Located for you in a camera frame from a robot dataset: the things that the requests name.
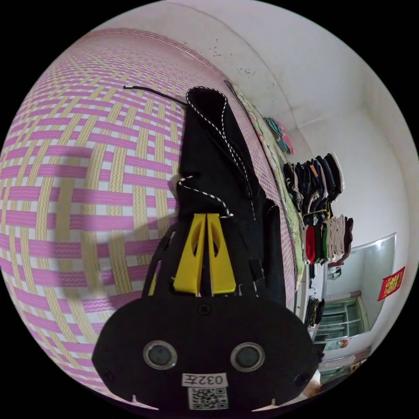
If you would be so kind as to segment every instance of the red garment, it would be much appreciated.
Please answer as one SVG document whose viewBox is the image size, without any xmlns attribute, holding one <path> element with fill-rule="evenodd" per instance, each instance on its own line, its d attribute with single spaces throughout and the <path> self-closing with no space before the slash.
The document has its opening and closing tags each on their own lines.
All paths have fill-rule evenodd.
<svg viewBox="0 0 419 419">
<path fill-rule="evenodd" d="M 313 226 L 308 226 L 306 232 L 306 254 L 307 260 L 313 264 L 316 259 L 316 234 Z"/>
</svg>

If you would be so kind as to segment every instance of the label sticker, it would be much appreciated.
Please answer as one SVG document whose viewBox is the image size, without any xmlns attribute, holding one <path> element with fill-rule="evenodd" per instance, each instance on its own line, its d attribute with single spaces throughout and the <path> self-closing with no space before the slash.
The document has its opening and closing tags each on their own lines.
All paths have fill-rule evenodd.
<svg viewBox="0 0 419 419">
<path fill-rule="evenodd" d="M 312 170 L 312 172 L 314 173 L 314 175 L 318 178 L 319 174 L 317 173 L 316 168 L 313 165 L 310 165 L 310 169 Z"/>
<path fill-rule="evenodd" d="M 227 387 L 227 374 L 182 374 L 182 387 L 219 388 Z"/>
<path fill-rule="evenodd" d="M 188 388 L 190 410 L 228 409 L 227 388 Z"/>
</svg>

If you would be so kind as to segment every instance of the folded clothes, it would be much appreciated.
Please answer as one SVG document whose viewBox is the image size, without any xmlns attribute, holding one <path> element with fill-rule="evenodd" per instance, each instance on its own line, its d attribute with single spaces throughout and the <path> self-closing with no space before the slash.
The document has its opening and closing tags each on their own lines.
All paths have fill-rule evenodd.
<svg viewBox="0 0 419 419">
<path fill-rule="evenodd" d="M 271 129 L 273 135 L 275 136 L 275 139 L 281 151 L 287 154 L 294 154 L 291 141 L 289 140 L 289 137 L 283 125 L 270 117 L 264 118 L 264 120 L 268 124 L 269 128 Z"/>
</svg>

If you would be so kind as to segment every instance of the yellow part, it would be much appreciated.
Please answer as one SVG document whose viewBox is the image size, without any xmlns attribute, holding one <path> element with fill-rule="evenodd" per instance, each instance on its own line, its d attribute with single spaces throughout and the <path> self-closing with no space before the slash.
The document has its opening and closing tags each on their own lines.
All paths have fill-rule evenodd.
<svg viewBox="0 0 419 419">
<path fill-rule="evenodd" d="M 173 282 L 177 292 L 198 296 L 201 287 L 206 214 L 195 214 Z"/>
<path fill-rule="evenodd" d="M 151 281 L 150 289 L 148 291 L 149 296 L 154 294 L 154 290 L 156 288 L 156 279 L 157 279 L 157 274 L 154 274 L 153 280 Z"/>
<path fill-rule="evenodd" d="M 230 294 L 236 290 L 233 268 L 231 267 L 227 245 L 218 214 L 207 214 L 209 271 L 212 294 Z"/>
</svg>

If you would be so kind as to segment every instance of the black fabric cover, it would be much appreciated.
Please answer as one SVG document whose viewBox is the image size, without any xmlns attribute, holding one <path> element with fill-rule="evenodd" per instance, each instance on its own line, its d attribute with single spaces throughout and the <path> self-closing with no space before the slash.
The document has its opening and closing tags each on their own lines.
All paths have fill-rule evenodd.
<svg viewBox="0 0 419 419">
<path fill-rule="evenodd" d="M 186 101 L 179 218 L 218 213 L 222 226 L 233 223 L 251 259 L 260 261 L 269 298 L 285 305 L 279 208 L 259 184 L 227 98 L 214 89 L 193 87 Z"/>
</svg>

